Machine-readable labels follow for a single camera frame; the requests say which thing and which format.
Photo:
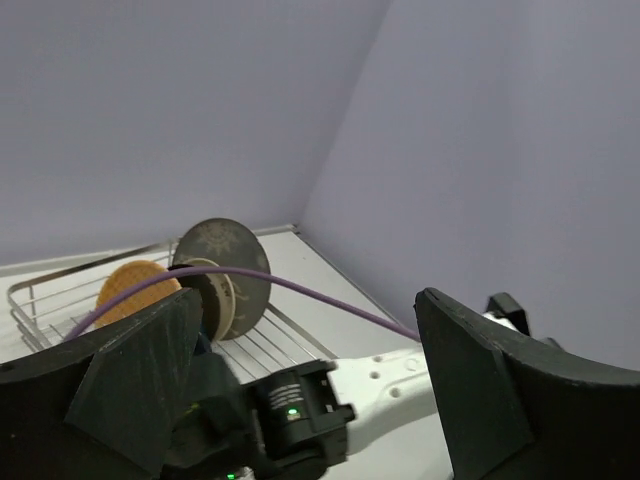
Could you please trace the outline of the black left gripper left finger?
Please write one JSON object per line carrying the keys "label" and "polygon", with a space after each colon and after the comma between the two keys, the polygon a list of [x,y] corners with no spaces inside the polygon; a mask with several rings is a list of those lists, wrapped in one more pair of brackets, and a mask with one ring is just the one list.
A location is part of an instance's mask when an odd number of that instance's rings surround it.
{"label": "black left gripper left finger", "polygon": [[107,327],[1,366],[4,479],[156,479],[185,385],[190,335],[108,345]]}

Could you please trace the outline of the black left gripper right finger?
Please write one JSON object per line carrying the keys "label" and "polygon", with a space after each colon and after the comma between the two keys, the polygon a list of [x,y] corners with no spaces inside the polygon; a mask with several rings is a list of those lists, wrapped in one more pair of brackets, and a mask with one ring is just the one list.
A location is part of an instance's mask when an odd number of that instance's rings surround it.
{"label": "black left gripper right finger", "polygon": [[511,330],[435,288],[414,308],[454,478],[638,478],[638,372]]}

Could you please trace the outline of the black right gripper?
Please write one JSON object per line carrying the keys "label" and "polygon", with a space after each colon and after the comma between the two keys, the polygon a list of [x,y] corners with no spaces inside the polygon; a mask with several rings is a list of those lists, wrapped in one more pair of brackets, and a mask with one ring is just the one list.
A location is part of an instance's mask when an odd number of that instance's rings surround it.
{"label": "black right gripper", "polygon": [[248,467],[257,479],[273,477],[257,410],[270,376],[242,383],[217,353],[195,356],[186,407],[172,427],[162,479],[217,479]]}

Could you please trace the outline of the cream plate with black patch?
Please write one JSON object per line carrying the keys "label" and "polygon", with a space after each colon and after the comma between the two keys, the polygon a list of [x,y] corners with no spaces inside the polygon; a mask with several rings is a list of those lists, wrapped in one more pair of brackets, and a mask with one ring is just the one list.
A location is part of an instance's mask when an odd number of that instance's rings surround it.
{"label": "cream plate with black patch", "polygon": [[222,340],[231,328],[236,311],[231,280],[223,273],[195,275],[203,275],[208,280],[206,317],[202,323],[204,333],[210,341]]}

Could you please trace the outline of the dark blue glazed plate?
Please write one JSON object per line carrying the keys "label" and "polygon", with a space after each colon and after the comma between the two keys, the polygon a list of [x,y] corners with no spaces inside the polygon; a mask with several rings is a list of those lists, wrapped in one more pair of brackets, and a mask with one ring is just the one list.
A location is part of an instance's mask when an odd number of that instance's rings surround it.
{"label": "dark blue glazed plate", "polygon": [[203,331],[198,333],[197,341],[194,347],[194,355],[199,356],[212,352],[211,341],[207,338]]}

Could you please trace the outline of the glossy black plate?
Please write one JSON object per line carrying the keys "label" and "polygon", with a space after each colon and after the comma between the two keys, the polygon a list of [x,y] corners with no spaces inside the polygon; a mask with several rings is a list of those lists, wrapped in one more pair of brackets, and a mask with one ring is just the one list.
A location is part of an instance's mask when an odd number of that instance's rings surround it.
{"label": "glossy black plate", "polygon": [[182,288],[190,288],[199,293],[202,310],[200,323],[203,323],[206,317],[206,295],[208,280],[203,275],[186,275],[178,277],[177,281]]}

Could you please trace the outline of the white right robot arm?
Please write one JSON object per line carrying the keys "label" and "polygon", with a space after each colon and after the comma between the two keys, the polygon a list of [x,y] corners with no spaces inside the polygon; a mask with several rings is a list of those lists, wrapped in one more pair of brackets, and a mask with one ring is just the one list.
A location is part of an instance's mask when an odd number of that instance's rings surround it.
{"label": "white right robot arm", "polygon": [[320,479],[350,458],[356,464],[344,479],[453,476],[443,441],[415,460],[407,438],[373,446],[437,412],[419,347],[314,359],[241,383],[225,357],[199,339],[186,399],[163,479]]}

